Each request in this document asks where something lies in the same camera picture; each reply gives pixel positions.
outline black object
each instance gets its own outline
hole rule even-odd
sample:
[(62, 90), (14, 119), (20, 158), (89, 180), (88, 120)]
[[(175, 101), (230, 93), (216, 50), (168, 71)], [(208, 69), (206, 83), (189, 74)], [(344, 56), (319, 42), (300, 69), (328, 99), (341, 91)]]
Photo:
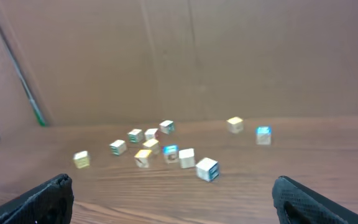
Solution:
[(69, 224), (72, 180), (60, 174), (0, 206), (0, 224)]
[(358, 214), (289, 177), (275, 181), (272, 195), (280, 224), (358, 224)]

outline white block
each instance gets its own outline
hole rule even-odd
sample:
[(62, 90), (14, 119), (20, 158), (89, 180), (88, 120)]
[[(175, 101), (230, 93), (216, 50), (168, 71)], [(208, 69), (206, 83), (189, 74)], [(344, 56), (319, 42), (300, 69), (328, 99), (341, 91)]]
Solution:
[(182, 169), (194, 167), (196, 160), (194, 158), (194, 149), (184, 149), (179, 151), (180, 167)]
[(152, 151), (150, 149), (141, 149), (135, 155), (136, 165), (140, 168), (149, 168)]
[(211, 182), (219, 175), (219, 164), (213, 159), (204, 158), (196, 165), (197, 176)]
[(141, 129), (133, 129), (128, 133), (128, 138), (130, 142), (138, 143), (143, 140), (143, 132)]
[(175, 130), (173, 121), (166, 120), (160, 124), (160, 130), (162, 133), (170, 134)]
[(157, 139), (150, 139), (143, 143), (145, 149), (150, 149), (154, 154), (160, 153), (160, 146)]
[(117, 140), (110, 144), (110, 148), (114, 155), (119, 156), (127, 150), (127, 145), (124, 140)]
[(75, 166), (80, 169), (80, 168), (84, 168), (90, 165), (90, 155), (88, 154), (88, 151), (82, 151), (82, 152), (77, 152), (76, 154), (74, 154), (74, 163)]
[(261, 126), (256, 129), (256, 144), (272, 144), (272, 129), (269, 126)]
[(146, 138), (146, 141), (153, 139), (153, 138), (157, 139), (158, 138), (158, 128), (151, 128), (151, 129), (146, 130), (146, 132), (144, 133), (144, 137)]
[(234, 134), (240, 133), (244, 129), (244, 124), (242, 122), (242, 119), (239, 117), (228, 119), (227, 128), (231, 133)]
[(162, 150), (164, 154), (164, 159), (166, 163), (174, 163), (178, 162), (178, 146), (171, 145), (171, 146), (164, 146)]

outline small cube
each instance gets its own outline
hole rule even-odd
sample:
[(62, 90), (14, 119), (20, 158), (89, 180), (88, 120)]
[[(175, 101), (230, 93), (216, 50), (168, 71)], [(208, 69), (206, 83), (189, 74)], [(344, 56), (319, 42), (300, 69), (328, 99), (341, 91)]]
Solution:
[(145, 149), (150, 149), (154, 154), (160, 153), (160, 146), (158, 146), (158, 140), (150, 139), (143, 143)]
[(78, 169), (87, 167), (90, 165), (90, 156), (88, 151), (77, 152), (74, 154), (74, 163)]
[(194, 149), (180, 150), (179, 161), (182, 169), (194, 167), (196, 165), (196, 160), (194, 159)]
[(140, 168), (149, 168), (150, 167), (150, 155), (152, 151), (150, 149), (141, 149), (135, 155), (136, 165)]
[(234, 117), (228, 119), (227, 127), (231, 133), (238, 134), (244, 129), (244, 125), (242, 123), (242, 119), (239, 117)]
[(146, 141), (153, 138), (158, 139), (158, 128), (150, 128), (146, 130), (144, 137), (146, 138)]
[(256, 129), (256, 144), (270, 145), (272, 143), (272, 129), (269, 126), (261, 126)]
[(114, 155), (119, 156), (127, 150), (127, 145), (124, 140), (117, 140), (110, 144), (110, 148)]
[(141, 129), (133, 129), (128, 133), (129, 141), (133, 143), (139, 143), (143, 140), (143, 133)]
[(173, 125), (173, 121), (166, 120), (160, 124), (160, 130), (162, 133), (170, 134), (175, 130), (175, 126)]
[(178, 146), (177, 145), (164, 146), (163, 153), (164, 153), (165, 162), (167, 162), (167, 163), (178, 162)]
[(197, 176), (211, 182), (219, 175), (219, 164), (213, 159), (204, 158), (196, 165)]

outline wood grain surface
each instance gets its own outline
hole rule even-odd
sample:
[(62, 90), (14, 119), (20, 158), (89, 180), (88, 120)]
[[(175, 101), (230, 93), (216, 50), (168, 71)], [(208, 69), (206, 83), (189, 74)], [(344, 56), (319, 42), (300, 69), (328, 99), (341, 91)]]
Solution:
[[(269, 124), (273, 145), (255, 145), (254, 129)], [(109, 143), (138, 126), (36, 128), (0, 141), (0, 205), (49, 178), (73, 179), (72, 223), (278, 223), (271, 190), (287, 175), (358, 213), (358, 118), (252, 119), (238, 135), (224, 121), (178, 123), (161, 143), (193, 147), (196, 160), (216, 159), (221, 175), (212, 183), (167, 165), (133, 160), (140, 148), (117, 157)], [(87, 150), (91, 166), (75, 169), (72, 156)]]

